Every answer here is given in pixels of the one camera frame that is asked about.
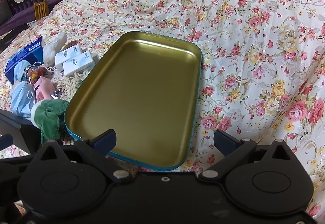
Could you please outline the green white plush toy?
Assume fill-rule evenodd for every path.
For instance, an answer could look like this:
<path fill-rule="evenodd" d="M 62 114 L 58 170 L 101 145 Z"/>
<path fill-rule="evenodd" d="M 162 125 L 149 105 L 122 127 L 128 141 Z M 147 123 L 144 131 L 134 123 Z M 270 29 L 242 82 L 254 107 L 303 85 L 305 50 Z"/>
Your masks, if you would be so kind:
<path fill-rule="evenodd" d="M 30 119 L 35 127 L 41 131 L 40 141 L 45 144 L 48 140 L 62 138 L 62 117 L 69 105 L 61 99 L 41 100 L 33 105 Z"/>

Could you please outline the blue face mask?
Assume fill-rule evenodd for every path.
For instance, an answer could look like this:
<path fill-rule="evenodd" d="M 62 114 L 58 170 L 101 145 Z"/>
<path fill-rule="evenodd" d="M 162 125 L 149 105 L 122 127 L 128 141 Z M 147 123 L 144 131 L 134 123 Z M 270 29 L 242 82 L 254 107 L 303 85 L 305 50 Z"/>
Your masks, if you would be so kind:
<path fill-rule="evenodd" d="M 28 81 L 28 70 L 34 66 L 41 66 L 41 62 L 35 62 L 33 64 L 26 60 L 18 62 L 13 69 L 13 83 Z"/>
<path fill-rule="evenodd" d="M 27 81 L 19 82 L 12 91 L 12 112 L 23 118 L 30 118 L 35 103 L 33 85 Z"/>

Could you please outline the pink plush toy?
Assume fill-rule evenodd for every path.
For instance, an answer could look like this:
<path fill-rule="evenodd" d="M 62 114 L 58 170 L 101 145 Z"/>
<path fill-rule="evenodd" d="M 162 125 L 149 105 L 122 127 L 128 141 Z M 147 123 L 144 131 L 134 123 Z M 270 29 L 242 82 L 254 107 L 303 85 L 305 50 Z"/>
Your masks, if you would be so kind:
<path fill-rule="evenodd" d="M 55 87 L 51 83 L 50 79 L 43 76 L 34 83 L 34 94 L 36 101 L 51 100 L 53 99 L 52 94 L 55 92 Z"/>

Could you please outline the beige crochet doily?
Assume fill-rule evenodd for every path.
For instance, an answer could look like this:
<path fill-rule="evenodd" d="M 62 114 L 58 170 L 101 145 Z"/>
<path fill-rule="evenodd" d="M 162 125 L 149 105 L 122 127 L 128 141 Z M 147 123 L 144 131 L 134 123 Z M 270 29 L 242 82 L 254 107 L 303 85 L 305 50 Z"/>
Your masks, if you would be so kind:
<path fill-rule="evenodd" d="M 64 76 L 62 79 L 58 80 L 58 98 L 69 102 L 89 73 L 90 71 L 86 70 L 82 73 L 74 73 L 71 76 Z"/>

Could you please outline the white tissue pack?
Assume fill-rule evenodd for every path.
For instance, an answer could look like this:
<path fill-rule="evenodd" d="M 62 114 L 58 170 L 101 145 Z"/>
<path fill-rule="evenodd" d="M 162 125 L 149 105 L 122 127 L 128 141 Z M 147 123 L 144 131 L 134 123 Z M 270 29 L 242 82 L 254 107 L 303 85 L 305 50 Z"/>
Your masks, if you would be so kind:
<path fill-rule="evenodd" d="M 68 61 L 69 59 L 71 59 L 79 54 L 81 54 L 81 49 L 78 44 L 73 45 L 73 46 L 65 49 L 64 51 L 60 51 L 59 53 L 57 53 L 55 55 L 54 62 L 55 62 L 55 66 L 56 66 L 56 69 L 58 70 L 58 72 L 60 73 L 63 71 L 63 63 L 64 62 Z"/>
<path fill-rule="evenodd" d="M 88 53 L 79 54 L 63 63 L 63 72 L 65 76 L 92 69 L 95 66 L 93 57 Z"/>

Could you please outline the colourful patterned cloth bundle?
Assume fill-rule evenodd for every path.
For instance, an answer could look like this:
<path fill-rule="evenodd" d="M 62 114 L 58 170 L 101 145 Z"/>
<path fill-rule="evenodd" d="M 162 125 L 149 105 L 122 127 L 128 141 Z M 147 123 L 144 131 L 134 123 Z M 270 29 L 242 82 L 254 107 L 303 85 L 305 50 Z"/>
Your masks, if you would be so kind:
<path fill-rule="evenodd" d="M 42 76 L 51 79 L 53 75 L 54 75 L 54 71 L 52 71 L 50 68 L 43 65 L 41 66 L 32 65 L 25 70 L 26 81 L 31 84 L 36 83 L 39 80 L 39 78 L 41 78 Z"/>

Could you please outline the gold metal tray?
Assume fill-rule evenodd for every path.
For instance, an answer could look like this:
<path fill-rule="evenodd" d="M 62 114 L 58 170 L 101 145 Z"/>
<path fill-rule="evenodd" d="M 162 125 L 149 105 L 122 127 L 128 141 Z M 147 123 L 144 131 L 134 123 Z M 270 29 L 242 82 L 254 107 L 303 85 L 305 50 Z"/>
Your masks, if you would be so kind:
<path fill-rule="evenodd" d="M 71 99 L 67 131 L 91 140 L 112 129 L 117 143 L 110 156 L 174 170 L 191 148 L 201 63 L 193 43 L 140 31 L 123 34 Z"/>

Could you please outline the blue tissue box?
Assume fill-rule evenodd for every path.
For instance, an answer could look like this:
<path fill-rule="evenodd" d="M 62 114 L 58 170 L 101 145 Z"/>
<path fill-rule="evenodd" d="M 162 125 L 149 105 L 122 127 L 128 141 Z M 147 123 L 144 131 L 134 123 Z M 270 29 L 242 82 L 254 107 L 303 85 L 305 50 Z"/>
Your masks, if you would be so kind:
<path fill-rule="evenodd" d="M 8 61 L 5 67 L 5 76 L 14 84 L 18 77 L 19 70 L 24 71 L 27 66 L 37 63 L 43 64 L 43 47 L 45 45 L 42 37 L 39 37 L 32 43 L 26 45 L 15 55 L 13 55 Z"/>

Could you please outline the purple white sofa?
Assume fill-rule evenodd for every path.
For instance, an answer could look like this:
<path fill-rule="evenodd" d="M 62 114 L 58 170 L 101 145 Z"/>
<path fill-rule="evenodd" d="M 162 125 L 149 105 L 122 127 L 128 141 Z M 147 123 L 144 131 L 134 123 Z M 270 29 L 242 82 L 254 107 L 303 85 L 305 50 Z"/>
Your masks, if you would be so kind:
<path fill-rule="evenodd" d="M 44 0 L 1 0 L 1 35 L 35 21 L 34 3 Z M 49 12 L 61 0 L 47 0 Z"/>

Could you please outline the yellow wooden chair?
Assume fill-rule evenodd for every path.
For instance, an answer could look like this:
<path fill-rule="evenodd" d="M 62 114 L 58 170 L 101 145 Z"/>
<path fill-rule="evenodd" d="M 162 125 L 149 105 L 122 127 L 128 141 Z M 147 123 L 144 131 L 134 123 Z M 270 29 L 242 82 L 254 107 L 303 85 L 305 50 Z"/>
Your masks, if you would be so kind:
<path fill-rule="evenodd" d="M 39 3 L 34 3 L 35 20 L 38 21 L 49 15 L 49 6 L 47 0 Z"/>

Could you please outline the floral bed cover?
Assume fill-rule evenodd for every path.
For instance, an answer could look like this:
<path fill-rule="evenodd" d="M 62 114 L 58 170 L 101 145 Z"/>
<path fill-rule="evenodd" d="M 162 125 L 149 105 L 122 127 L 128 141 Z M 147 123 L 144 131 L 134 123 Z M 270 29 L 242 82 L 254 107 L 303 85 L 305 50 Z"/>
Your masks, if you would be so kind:
<path fill-rule="evenodd" d="M 202 51 L 193 143 L 179 171 L 221 160 L 217 129 L 259 144 L 282 139 L 313 182 L 307 211 L 323 222 L 324 0 L 64 0 L 4 50 L 1 68 L 40 36 L 65 32 L 101 57 L 132 30 Z"/>

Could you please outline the white fluffy plush keychain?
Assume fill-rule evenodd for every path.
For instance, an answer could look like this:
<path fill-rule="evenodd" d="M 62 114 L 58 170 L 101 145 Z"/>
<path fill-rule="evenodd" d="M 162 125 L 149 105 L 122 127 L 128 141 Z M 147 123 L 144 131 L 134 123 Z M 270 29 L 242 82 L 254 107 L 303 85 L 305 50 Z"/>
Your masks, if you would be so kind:
<path fill-rule="evenodd" d="M 49 67 L 54 66 L 55 55 L 67 42 L 67 34 L 60 32 L 58 36 L 49 44 L 43 47 L 43 63 Z"/>

